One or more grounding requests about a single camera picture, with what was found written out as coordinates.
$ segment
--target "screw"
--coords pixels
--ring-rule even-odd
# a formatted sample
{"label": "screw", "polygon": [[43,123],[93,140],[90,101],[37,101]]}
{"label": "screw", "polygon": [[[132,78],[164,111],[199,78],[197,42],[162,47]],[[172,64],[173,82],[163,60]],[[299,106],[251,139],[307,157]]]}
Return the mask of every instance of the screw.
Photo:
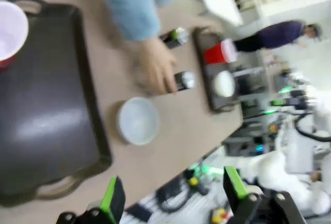
{"label": "screw", "polygon": [[254,195],[250,195],[249,196],[249,199],[252,201],[252,202],[255,202],[258,198]]}
{"label": "screw", "polygon": [[72,214],[67,214],[66,216],[65,216],[65,218],[66,218],[66,220],[71,220],[72,219]]}
{"label": "screw", "polygon": [[99,211],[98,210],[93,210],[92,211],[92,215],[97,216],[98,214],[99,214]]}
{"label": "screw", "polygon": [[279,200],[285,200],[285,196],[283,196],[282,194],[277,194],[277,197]]}

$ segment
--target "blue light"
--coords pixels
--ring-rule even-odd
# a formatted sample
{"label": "blue light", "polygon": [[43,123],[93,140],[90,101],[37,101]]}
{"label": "blue light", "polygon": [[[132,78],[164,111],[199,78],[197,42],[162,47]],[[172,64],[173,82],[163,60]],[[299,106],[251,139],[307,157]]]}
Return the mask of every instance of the blue light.
{"label": "blue light", "polygon": [[264,151],[264,146],[263,145],[258,145],[257,146],[257,152],[263,152]]}

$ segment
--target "purple shirt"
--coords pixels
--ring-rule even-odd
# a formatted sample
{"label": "purple shirt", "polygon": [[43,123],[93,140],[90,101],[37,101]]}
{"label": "purple shirt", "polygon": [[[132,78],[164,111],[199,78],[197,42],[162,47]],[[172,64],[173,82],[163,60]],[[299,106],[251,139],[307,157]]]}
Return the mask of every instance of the purple shirt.
{"label": "purple shirt", "polygon": [[273,49],[293,43],[303,35],[303,27],[304,24],[301,21],[284,21],[268,26],[258,31],[257,34],[265,48]]}

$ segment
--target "can lid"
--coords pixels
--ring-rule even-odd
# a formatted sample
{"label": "can lid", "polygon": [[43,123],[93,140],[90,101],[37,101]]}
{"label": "can lid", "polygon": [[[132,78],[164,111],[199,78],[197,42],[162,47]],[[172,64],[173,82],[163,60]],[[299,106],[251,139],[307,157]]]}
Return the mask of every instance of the can lid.
{"label": "can lid", "polygon": [[195,87],[195,74],[191,71],[183,72],[182,81],[183,81],[186,88]]}
{"label": "can lid", "polygon": [[177,36],[177,41],[180,44],[185,44],[188,41],[190,33],[188,32],[187,29],[179,27],[176,29],[176,36]]}

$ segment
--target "red cup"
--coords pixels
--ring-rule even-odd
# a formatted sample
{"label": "red cup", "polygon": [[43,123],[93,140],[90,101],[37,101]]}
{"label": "red cup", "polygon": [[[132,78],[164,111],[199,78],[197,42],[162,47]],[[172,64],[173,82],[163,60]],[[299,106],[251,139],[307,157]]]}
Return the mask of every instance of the red cup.
{"label": "red cup", "polygon": [[204,52],[207,65],[217,63],[232,63],[237,61],[237,50],[231,39],[225,39]]}
{"label": "red cup", "polygon": [[7,68],[22,48],[28,33],[28,19],[14,3],[0,2],[0,70]]}

